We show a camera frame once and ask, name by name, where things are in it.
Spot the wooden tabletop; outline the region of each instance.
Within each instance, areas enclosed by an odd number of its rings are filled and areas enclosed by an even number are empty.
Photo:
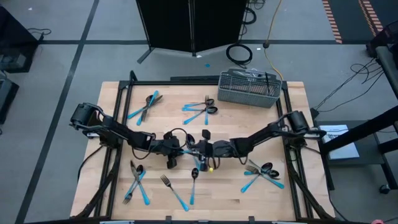
[[[308,107],[307,96],[302,82],[288,82],[290,100],[293,110],[303,111],[307,122],[313,125]],[[118,90],[118,82],[104,82],[99,95],[98,105],[106,114],[112,114]],[[228,140],[229,138],[247,137],[267,126],[278,118],[275,105],[271,109],[254,106],[239,105],[217,100],[217,86],[133,86],[129,113],[143,107],[145,98],[155,90],[163,95],[161,101],[151,107],[145,122],[136,125],[138,116],[127,121],[127,125],[134,131],[156,133],[157,139],[173,128],[183,128],[198,141],[201,139],[202,129],[211,132],[210,142]],[[126,91],[121,103],[124,106]],[[191,123],[183,125],[182,121],[190,118],[194,112],[183,112],[184,104],[201,102],[205,95],[215,99],[215,106],[219,111],[216,115],[209,115],[209,125],[204,125],[205,116],[200,115]],[[183,143],[184,133],[174,131]],[[98,139],[89,140],[86,157],[98,148]],[[315,141],[307,140],[309,147],[318,149]],[[136,151],[142,157],[145,153]],[[105,150],[93,156],[81,171],[71,215],[79,213],[90,201],[98,189],[101,170],[104,162]],[[160,179],[165,174],[171,181],[186,204],[189,204],[192,177],[191,170],[195,163],[190,155],[183,155],[177,159],[178,165],[167,169],[167,157],[151,154],[148,158],[138,161],[132,155],[131,147],[124,142],[118,184],[114,198],[113,216],[115,220],[164,220],[171,215],[172,220],[248,220],[248,216],[255,216],[256,220],[295,220],[289,178],[285,164],[284,148],[281,138],[274,138],[264,142],[249,154],[249,158],[258,164],[272,162],[273,169],[279,171],[281,182],[285,189],[279,189],[268,180],[259,178],[246,191],[240,189],[253,176],[243,175],[244,166],[237,159],[221,159],[220,168],[213,173],[200,172],[196,180],[195,204],[189,205],[190,211],[185,212],[172,191]],[[132,200],[122,204],[124,195],[134,180],[129,167],[133,159],[136,164],[142,164],[147,171],[142,180],[145,191],[150,198],[150,205],[145,205],[139,189],[133,193]],[[302,150],[303,165],[307,176],[307,184],[311,193],[319,204],[334,216],[333,207],[328,198],[325,172],[321,157],[308,150]],[[305,217],[305,206],[300,189],[298,197],[302,216]],[[105,213],[109,193],[104,194],[103,211]]]

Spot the wire basket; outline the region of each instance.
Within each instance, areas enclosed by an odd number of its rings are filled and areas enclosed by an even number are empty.
[[[281,86],[276,75],[231,68],[221,72],[218,100],[270,108],[279,99]]]

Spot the yellow cable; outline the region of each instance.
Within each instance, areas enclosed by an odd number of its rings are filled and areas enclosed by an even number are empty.
[[[267,36],[267,40],[266,40],[266,44],[267,44],[267,45],[268,45],[269,37],[271,36],[272,27],[274,26],[274,19],[275,19],[275,16],[276,16],[276,14],[277,14],[277,12],[278,12],[278,9],[279,9],[279,6],[280,6],[281,3],[282,3],[282,0],[279,0],[278,6],[276,7],[276,10],[275,10],[275,13],[274,13],[274,15],[272,16],[271,25],[270,25],[270,27],[269,27],[269,32],[268,32],[268,36]],[[278,73],[278,75],[280,76],[280,78],[283,80],[283,79],[284,79],[284,76],[278,71],[278,69],[275,68],[275,66],[274,66],[274,65],[272,64],[272,62],[269,60],[268,55],[267,55],[267,52],[266,52],[265,49],[264,49],[264,53],[265,53],[265,55],[266,55],[266,59],[268,60],[269,64],[271,65],[272,69],[273,69],[276,73]]]
[[[275,66],[274,66],[274,65],[272,64],[272,62],[269,60],[268,55],[267,55],[267,52],[266,52],[265,49],[264,49],[264,53],[265,53],[265,55],[266,55],[266,59],[268,60],[269,64],[271,65],[272,69],[273,69],[276,73],[278,73],[278,75],[280,76],[280,78],[283,80],[283,79],[284,79],[284,76],[281,74],[280,71],[278,71],[278,69],[275,68]]]

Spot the black partition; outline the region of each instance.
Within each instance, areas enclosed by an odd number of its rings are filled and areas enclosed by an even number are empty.
[[[136,0],[149,47],[196,52],[236,43],[247,0]]]
[[[0,70],[28,72],[38,45],[38,40],[0,6]]]

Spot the orange striped tape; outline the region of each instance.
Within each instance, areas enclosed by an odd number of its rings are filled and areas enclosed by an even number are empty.
[[[377,31],[380,32],[383,30],[383,26],[381,25],[379,18],[376,15],[376,12],[374,11],[372,4],[370,1],[367,0],[362,0],[363,4],[365,6],[365,9],[367,10],[368,14],[371,16],[371,21],[373,22],[374,26],[376,27]]]
[[[361,9],[362,9],[363,16],[365,17],[366,22],[368,22],[368,26],[369,26],[373,36],[375,37],[376,32],[373,29],[372,20],[371,20],[371,18],[369,18],[368,14],[366,13],[366,11],[367,11],[366,5],[368,5],[368,6],[372,6],[372,5],[366,4],[365,2],[363,0],[358,0],[359,6],[361,6]]]
[[[335,36],[335,40],[337,43],[342,44],[343,41],[341,40],[341,35],[340,35],[340,32],[338,31],[338,27],[335,22],[335,18],[333,17],[333,13],[331,11],[329,1],[323,0],[322,3],[323,3],[323,8],[326,11],[326,16],[328,17],[328,20],[330,23],[331,31],[333,32],[333,35]]]

